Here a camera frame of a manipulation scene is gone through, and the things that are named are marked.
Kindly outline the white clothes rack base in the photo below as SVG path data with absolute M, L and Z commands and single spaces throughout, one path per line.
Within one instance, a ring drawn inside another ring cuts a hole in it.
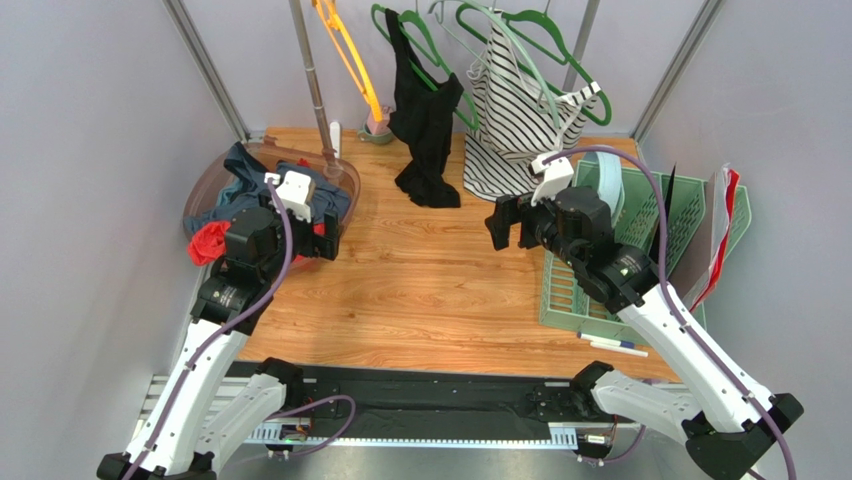
M 336 158 L 341 157 L 342 129 L 338 121 L 329 123 L 329 137 Z

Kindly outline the red garment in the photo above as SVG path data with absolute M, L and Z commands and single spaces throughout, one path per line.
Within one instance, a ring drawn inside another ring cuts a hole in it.
M 231 227 L 227 220 L 213 221 L 198 230 L 189 241 L 187 254 L 195 266 L 208 265 L 226 251 L 225 235 Z

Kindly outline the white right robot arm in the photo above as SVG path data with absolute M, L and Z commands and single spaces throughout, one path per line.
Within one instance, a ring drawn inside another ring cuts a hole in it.
M 632 327 L 685 386 L 676 394 L 595 361 L 570 387 L 583 413 L 636 421 L 681 443 L 713 479 L 740 479 L 803 414 L 789 393 L 771 393 L 721 350 L 641 249 L 619 243 L 609 206 L 588 187 L 551 198 L 504 196 L 485 221 L 496 249 L 542 247 L 567 263 L 576 284 Z

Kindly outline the striped black white shirt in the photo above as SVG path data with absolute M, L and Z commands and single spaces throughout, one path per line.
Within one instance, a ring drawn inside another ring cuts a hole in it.
M 497 27 L 491 25 L 481 56 L 485 63 L 475 60 L 467 71 L 480 124 L 465 136 L 463 186 L 493 202 L 535 189 L 530 163 L 539 154 L 575 147 L 587 121 L 581 109 L 594 107 L 603 90 L 593 81 L 573 92 L 556 93 L 563 126 L 555 128 L 550 114 L 533 105 L 538 84 L 515 69 L 512 44 Z

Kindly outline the dark blue garment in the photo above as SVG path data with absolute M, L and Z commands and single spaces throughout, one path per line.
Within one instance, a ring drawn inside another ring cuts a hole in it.
M 289 170 L 309 175 L 315 182 L 311 200 L 314 223 L 324 221 L 325 211 L 335 211 L 341 223 L 350 221 L 359 194 L 359 179 L 351 165 L 340 161 L 337 182 L 324 175 L 325 160 L 319 154 L 262 143 L 235 143 L 220 155 L 196 182 L 186 202 L 182 227 L 190 238 L 211 221 L 228 220 L 244 208 L 259 206 L 266 190 L 264 175 L 284 175 Z M 219 191 L 240 182 L 240 195 L 231 204 L 216 206 Z

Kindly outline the dark green velvet hanger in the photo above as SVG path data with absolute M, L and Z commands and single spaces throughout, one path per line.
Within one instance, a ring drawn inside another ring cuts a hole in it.
M 389 27 L 387 26 L 387 22 L 384 22 L 384 25 L 380 24 L 380 19 L 384 19 L 384 14 L 389 11 L 389 8 L 381 5 L 379 3 L 374 3 L 370 8 L 370 18 L 373 22 L 376 30 L 382 35 L 382 37 L 388 42 L 391 43 L 391 35 L 389 32 Z M 424 19 L 424 17 L 419 13 L 418 7 L 415 7 L 414 10 L 404 10 L 402 12 L 397 13 L 397 26 L 400 29 L 401 34 L 404 38 L 409 41 L 409 44 L 419 51 L 422 58 L 427 60 L 431 65 L 436 68 L 440 68 L 447 76 L 453 74 L 452 69 L 449 64 L 441 55 L 439 49 L 437 48 L 434 39 L 432 38 L 432 34 L 429 30 L 429 26 Z M 406 25 L 413 26 L 423 37 L 425 42 L 424 45 L 419 43 L 416 38 L 414 38 L 410 33 L 405 29 Z M 479 116 L 476 113 L 476 108 L 474 105 L 474 101 L 472 96 L 466 91 L 462 92 L 461 99 L 465 102 L 468 107 L 469 113 L 463 113 L 459 108 L 454 110 L 454 113 L 458 119 L 462 121 L 462 123 L 471 130 L 476 130 L 479 127 Z

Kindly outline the green plastic file rack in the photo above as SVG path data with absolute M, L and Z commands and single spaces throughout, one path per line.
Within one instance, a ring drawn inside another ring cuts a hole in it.
M 597 194 L 598 178 L 596 163 L 579 161 L 574 185 L 585 193 Z M 558 253 L 546 253 L 540 324 L 644 343 L 641 334 L 617 313 L 658 283 L 660 245 L 666 247 L 669 281 L 705 215 L 704 187 L 710 179 L 684 177 L 676 172 L 655 172 L 646 177 L 639 169 L 623 167 L 622 178 L 625 201 L 618 222 L 605 241 L 585 250 L 587 260 L 579 273 Z M 739 180 L 725 261 L 750 222 L 747 189 Z M 687 308 L 699 325 L 706 323 L 704 301 L 694 311 Z

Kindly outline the yellow plastic hanger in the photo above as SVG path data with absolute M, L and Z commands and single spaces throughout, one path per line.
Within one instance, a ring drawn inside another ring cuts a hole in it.
M 371 118 L 375 122 L 382 122 L 385 119 L 382 105 L 357 46 L 339 15 L 336 2 L 313 0 L 311 4 L 319 15 L 320 21 L 352 78 L 358 93 L 368 106 Z

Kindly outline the light green hanger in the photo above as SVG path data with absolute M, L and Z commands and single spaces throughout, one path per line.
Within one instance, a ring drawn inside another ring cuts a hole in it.
M 459 4 L 461 4 L 462 6 L 472 7 L 474 10 L 485 15 L 489 19 L 491 25 L 493 27 L 497 27 L 502 32 L 503 37 L 512 44 L 514 55 L 516 58 L 515 69 L 518 72 L 525 72 L 527 75 L 534 78 L 538 84 L 538 96 L 533 101 L 533 105 L 538 108 L 538 111 L 540 113 L 549 113 L 553 126 L 555 128 L 561 128 L 563 126 L 563 122 L 560 116 L 559 109 L 556 106 L 555 95 L 549 89 L 548 83 L 545 81 L 544 77 L 534 66 L 531 57 L 528 55 L 526 49 L 521 45 L 518 37 L 510 31 L 509 27 L 504 23 L 502 17 L 500 15 L 495 14 L 490 8 L 483 6 L 478 2 L 459 1 Z M 427 14 L 429 16 L 432 16 L 438 22 L 438 24 L 446 32 L 448 32 L 453 39 L 458 41 L 462 47 L 464 47 L 468 52 L 470 52 L 476 60 L 485 63 L 485 60 L 481 55 L 477 54 L 460 37 L 458 37 L 452 30 L 450 30 L 445 25 L 446 14 L 444 12 L 444 5 L 444 0 L 432 1 L 428 7 Z

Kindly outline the teal garment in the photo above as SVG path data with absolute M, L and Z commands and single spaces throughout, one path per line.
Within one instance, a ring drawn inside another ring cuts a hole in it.
M 217 195 L 216 206 L 219 207 L 231 204 L 232 201 L 240 195 L 241 188 L 242 184 L 237 181 L 223 187 Z

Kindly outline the red white folders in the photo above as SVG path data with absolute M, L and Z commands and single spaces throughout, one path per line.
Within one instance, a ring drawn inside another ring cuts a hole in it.
M 669 277 L 683 304 L 694 311 L 720 280 L 729 243 L 740 174 L 723 164 L 704 187 L 705 215 Z

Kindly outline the black tank top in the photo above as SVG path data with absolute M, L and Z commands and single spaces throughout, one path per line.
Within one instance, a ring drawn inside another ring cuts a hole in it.
M 451 152 L 453 115 L 464 89 L 454 74 L 444 82 L 428 74 L 404 34 L 399 14 L 387 9 L 384 16 L 396 60 L 395 111 L 388 126 L 411 156 L 395 183 L 418 206 L 458 208 L 460 195 L 443 174 Z

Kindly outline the dark green hanger with shirt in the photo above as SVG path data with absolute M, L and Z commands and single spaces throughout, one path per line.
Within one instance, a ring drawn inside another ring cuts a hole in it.
M 562 36 L 560 28 L 557 26 L 555 21 L 548 15 L 547 10 L 549 8 L 550 2 L 547 2 L 545 9 L 543 11 L 539 10 L 522 10 L 517 13 L 507 13 L 503 11 L 500 16 L 503 19 L 504 23 L 507 27 L 520 39 L 525 41 L 528 45 L 534 47 L 535 49 L 542 52 L 545 56 L 549 57 L 551 60 L 555 61 L 557 64 L 566 66 L 570 65 L 574 71 L 587 82 L 588 85 L 591 85 L 593 82 L 593 78 L 585 71 L 585 69 L 581 66 L 578 59 L 572 55 L 566 47 L 564 38 Z M 513 23 L 531 23 L 533 25 L 537 25 L 541 27 L 553 40 L 556 52 L 551 52 L 545 46 L 540 45 L 538 42 L 524 34 L 518 28 L 513 26 Z M 586 116 L 588 120 L 591 120 L 593 123 L 599 126 L 607 126 L 610 124 L 613 112 L 611 103 L 606 93 L 601 91 L 599 94 L 600 102 L 604 107 L 604 117 L 600 118 L 595 115 L 590 108 L 583 107 L 581 112 Z

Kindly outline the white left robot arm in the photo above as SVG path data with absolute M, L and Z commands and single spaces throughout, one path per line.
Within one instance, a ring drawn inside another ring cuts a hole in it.
M 341 225 L 321 226 L 274 207 L 244 209 L 208 224 L 217 259 L 198 290 L 183 350 L 139 434 L 105 455 L 99 479 L 216 479 L 265 418 L 303 397 L 301 368 L 268 358 L 218 413 L 209 412 L 226 373 L 297 257 L 336 258 Z

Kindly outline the transparent brown laundry basket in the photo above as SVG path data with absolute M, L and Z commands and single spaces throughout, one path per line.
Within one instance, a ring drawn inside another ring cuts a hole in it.
M 313 196 L 307 201 L 313 221 L 309 236 L 329 233 L 328 215 L 336 217 L 337 233 L 345 233 L 360 194 L 354 166 L 344 160 L 330 166 L 320 154 L 269 142 L 237 142 L 213 161 L 187 199 L 182 227 L 190 261 L 198 267 L 218 261 L 225 254 L 225 232 L 236 215 L 272 204 L 265 176 L 290 172 L 304 174 L 314 184 Z

